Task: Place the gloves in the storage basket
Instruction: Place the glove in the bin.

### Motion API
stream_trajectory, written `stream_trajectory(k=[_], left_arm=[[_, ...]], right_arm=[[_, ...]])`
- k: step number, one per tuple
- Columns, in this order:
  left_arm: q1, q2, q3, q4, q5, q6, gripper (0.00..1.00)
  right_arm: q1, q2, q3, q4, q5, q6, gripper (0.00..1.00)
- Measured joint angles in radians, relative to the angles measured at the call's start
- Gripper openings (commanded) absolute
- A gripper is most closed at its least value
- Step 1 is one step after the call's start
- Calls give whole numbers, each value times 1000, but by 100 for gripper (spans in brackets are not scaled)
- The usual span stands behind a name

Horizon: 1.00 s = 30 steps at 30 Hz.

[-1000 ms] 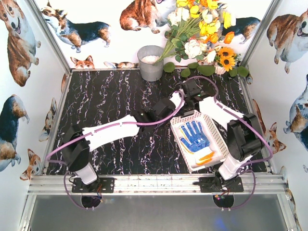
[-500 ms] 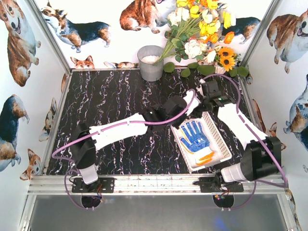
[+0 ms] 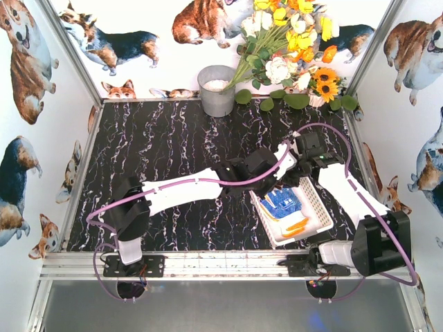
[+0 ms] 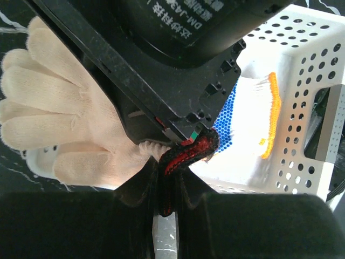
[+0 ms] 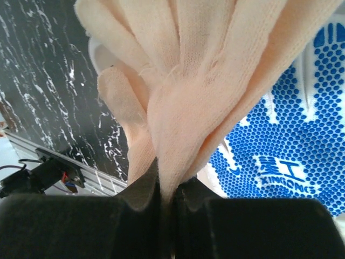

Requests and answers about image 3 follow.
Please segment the blue dotted glove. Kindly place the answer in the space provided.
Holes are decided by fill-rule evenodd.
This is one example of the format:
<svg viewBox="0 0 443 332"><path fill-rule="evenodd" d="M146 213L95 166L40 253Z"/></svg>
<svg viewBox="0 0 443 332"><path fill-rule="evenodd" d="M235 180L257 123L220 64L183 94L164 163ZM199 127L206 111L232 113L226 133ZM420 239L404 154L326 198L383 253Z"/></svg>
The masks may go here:
<svg viewBox="0 0 443 332"><path fill-rule="evenodd" d="M288 239L305 231L309 218L302 213L302 202L288 187L273 190L260 200L260 208L281 237Z"/></svg>

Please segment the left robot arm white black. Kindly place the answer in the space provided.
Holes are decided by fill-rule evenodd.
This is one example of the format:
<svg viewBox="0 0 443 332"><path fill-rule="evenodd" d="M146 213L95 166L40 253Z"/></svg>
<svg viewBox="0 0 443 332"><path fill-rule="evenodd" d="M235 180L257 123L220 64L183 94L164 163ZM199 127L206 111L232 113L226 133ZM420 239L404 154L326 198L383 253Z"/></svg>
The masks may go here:
<svg viewBox="0 0 443 332"><path fill-rule="evenodd" d="M246 158L225 160L180 178L146 183L127 178L115 190L108 210L109 221L116 229L120 260L126 266L141 261L141 237L151 216L185 203L249 190L264 196L295 163L287 147L280 145L276 153L261 148Z"/></svg>

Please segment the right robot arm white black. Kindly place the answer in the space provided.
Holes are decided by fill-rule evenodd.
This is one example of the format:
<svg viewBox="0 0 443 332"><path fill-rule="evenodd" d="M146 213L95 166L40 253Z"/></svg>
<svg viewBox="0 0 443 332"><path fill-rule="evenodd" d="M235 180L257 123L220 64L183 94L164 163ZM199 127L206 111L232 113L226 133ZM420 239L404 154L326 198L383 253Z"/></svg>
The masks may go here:
<svg viewBox="0 0 443 332"><path fill-rule="evenodd" d="M412 266L410 221L373 197L351 175L345 161L328 152L318 133L295 133L291 154L296 161L284 175L290 184L310 176L327 190L354 224L352 240L331 240L317 245L315 253L325 265L355 268L364 277Z"/></svg>

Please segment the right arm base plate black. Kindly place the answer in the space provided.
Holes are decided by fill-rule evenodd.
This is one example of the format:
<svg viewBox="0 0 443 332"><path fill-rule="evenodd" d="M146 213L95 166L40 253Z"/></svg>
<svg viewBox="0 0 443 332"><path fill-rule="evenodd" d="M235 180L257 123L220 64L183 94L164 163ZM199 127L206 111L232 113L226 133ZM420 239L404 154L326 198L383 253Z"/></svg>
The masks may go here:
<svg viewBox="0 0 443 332"><path fill-rule="evenodd" d="M307 255L287 255L282 262L287 267L290 277L322 277L329 273L331 277L348 277L350 269L340 265L317 265L308 261Z"/></svg>

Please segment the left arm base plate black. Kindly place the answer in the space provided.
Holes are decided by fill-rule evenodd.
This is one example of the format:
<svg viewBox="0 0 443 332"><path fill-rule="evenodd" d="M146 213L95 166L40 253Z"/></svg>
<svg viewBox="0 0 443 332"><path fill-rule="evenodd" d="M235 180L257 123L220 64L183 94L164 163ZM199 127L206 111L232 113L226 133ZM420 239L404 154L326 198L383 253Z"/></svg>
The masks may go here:
<svg viewBox="0 0 443 332"><path fill-rule="evenodd" d="M125 265L117 256L105 259L104 277L162 277L165 268L163 255L143 255L141 260Z"/></svg>

